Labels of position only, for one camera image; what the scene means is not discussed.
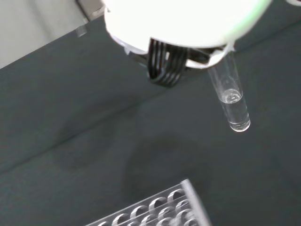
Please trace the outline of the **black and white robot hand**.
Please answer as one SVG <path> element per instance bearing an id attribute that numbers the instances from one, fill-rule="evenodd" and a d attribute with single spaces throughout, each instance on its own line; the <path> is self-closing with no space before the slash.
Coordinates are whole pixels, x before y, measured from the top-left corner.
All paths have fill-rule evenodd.
<path id="1" fill-rule="evenodd" d="M 186 68 L 206 69 L 234 50 L 269 0 L 105 0 L 108 34 L 147 68 L 148 80 L 174 86 Z"/>

